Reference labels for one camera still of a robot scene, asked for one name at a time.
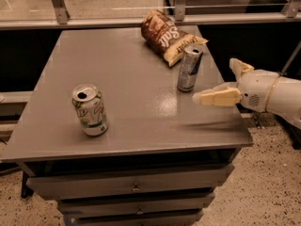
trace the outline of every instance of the gray tabletop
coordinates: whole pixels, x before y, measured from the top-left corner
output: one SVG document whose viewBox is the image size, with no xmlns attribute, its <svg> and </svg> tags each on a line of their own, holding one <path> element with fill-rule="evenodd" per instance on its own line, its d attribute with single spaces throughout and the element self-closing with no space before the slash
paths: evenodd
<svg viewBox="0 0 301 226">
<path fill-rule="evenodd" d="M 195 26 L 182 30 L 198 34 Z M 194 91 L 177 90 L 180 64 L 168 68 L 139 28 L 62 32 L 2 161 L 32 161 L 249 146 L 252 138 L 236 107 L 201 106 L 195 91 L 222 83 L 205 46 Z M 82 131 L 71 104 L 84 83 L 104 97 L 108 130 Z"/>
</svg>

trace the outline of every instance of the can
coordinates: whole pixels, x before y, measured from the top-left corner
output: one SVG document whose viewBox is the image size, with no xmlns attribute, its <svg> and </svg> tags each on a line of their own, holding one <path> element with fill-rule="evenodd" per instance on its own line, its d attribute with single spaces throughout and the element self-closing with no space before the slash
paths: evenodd
<svg viewBox="0 0 301 226">
<path fill-rule="evenodd" d="M 180 91 L 188 92 L 194 88 L 202 55 L 200 45 L 190 43 L 185 46 L 178 78 Z"/>
<path fill-rule="evenodd" d="M 76 87 L 72 93 L 72 103 L 84 132 L 98 136 L 108 128 L 103 96 L 92 84 Z"/>
</svg>

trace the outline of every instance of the brown chip bag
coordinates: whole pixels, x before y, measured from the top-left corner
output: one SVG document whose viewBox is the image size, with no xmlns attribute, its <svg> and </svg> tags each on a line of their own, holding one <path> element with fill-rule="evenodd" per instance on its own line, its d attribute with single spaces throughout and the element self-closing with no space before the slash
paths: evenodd
<svg viewBox="0 0 301 226">
<path fill-rule="evenodd" d="M 182 58 L 188 43 L 204 44 L 207 40 L 181 31 L 163 12 L 151 10 L 141 25 L 142 37 L 150 47 L 173 66 Z"/>
</svg>

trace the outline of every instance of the table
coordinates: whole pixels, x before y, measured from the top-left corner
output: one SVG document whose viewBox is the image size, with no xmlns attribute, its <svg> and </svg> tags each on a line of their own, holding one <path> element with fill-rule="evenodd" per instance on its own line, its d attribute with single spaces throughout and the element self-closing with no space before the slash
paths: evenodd
<svg viewBox="0 0 301 226">
<path fill-rule="evenodd" d="M 194 91 L 177 90 L 179 68 L 139 28 L 63 31 L 1 160 L 18 163 L 77 225 L 198 221 L 253 141 L 236 107 L 192 102 L 223 82 L 206 46 Z M 99 137 L 83 133 L 71 104 L 84 83 L 104 97 L 109 128 Z"/>
</svg>

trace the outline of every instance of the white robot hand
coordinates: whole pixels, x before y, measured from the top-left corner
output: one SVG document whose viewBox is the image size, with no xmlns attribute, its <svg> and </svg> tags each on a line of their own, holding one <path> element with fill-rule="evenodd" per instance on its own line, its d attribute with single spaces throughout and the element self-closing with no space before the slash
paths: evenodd
<svg viewBox="0 0 301 226">
<path fill-rule="evenodd" d="M 193 101 L 199 105 L 220 106 L 240 103 L 257 112 L 279 115 L 301 129 L 301 81 L 274 72 L 254 70 L 236 58 L 230 60 L 230 68 L 237 82 L 195 93 Z"/>
</svg>

